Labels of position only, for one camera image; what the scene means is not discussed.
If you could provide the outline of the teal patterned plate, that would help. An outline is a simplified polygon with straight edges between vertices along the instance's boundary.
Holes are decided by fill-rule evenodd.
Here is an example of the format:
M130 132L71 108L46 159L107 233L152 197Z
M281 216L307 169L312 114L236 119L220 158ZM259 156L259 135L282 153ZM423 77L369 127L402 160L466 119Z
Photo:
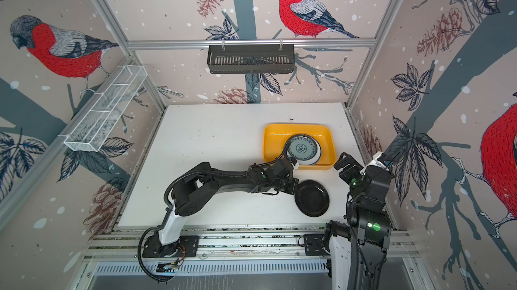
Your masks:
M315 165L320 159L321 149L312 136L299 134L290 139L287 154L300 165Z

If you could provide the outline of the yellow plastic bin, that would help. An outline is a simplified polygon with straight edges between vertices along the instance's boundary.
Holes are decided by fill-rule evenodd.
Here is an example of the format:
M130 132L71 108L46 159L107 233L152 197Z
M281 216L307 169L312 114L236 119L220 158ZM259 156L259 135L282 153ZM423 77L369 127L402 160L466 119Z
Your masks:
M292 136L304 134L312 136L321 148L321 157L316 165L300 165L300 170L329 170L337 161L333 136L323 125L317 124L269 124L263 135L263 158L266 162L275 160Z

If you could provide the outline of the white plate black rim back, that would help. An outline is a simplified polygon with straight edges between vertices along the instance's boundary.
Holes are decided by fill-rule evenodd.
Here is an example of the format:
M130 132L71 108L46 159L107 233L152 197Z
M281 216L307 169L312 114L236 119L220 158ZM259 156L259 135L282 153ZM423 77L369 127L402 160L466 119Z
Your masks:
M294 143L296 159L300 165L316 165L321 157L320 144L312 138L302 137Z

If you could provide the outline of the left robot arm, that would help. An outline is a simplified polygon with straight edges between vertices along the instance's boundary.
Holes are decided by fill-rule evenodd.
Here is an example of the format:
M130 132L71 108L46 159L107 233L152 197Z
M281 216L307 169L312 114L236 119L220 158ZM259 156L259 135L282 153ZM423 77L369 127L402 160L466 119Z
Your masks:
M171 257L178 250L183 250L180 233L187 217L198 213L216 194L294 194L298 183L294 171L298 167L298 162L289 157L252 164L245 171L222 171L211 167L208 162L200 163L167 187L163 196L166 205L163 221L143 233L137 257Z

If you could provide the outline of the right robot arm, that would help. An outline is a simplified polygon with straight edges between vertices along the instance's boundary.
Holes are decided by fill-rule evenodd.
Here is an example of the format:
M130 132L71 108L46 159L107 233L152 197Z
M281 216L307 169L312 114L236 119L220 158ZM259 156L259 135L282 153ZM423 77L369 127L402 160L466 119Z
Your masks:
M344 152L334 164L348 184L345 223L330 221L324 244L331 254L333 289L378 289L392 227L384 208L393 159L378 152L365 166Z

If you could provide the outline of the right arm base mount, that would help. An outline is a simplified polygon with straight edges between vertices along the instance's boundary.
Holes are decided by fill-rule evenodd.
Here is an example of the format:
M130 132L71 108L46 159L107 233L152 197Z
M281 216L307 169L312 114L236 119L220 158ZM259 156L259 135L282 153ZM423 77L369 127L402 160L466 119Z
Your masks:
M331 256L328 240L323 233L309 233L302 237L306 256Z

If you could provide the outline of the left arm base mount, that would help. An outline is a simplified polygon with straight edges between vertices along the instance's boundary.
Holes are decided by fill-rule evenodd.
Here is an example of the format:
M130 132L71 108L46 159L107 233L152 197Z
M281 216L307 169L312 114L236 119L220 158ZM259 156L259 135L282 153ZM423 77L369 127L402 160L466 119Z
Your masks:
M168 245L160 243L155 233L143 245L144 258L194 258L199 245L199 236L180 236L179 240Z

